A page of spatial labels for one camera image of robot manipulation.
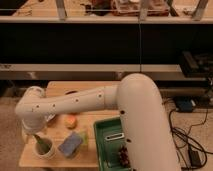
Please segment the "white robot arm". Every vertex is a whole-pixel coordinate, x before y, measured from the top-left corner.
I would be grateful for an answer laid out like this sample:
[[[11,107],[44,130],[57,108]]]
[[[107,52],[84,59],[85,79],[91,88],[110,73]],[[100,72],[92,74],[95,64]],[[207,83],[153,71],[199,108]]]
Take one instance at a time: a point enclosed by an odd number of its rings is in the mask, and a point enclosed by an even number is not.
[[[26,90],[15,113],[29,134],[43,129],[45,117],[65,113],[117,110],[133,171],[181,171],[160,91],[140,73],[118,84],[47,98],[37,86]]]

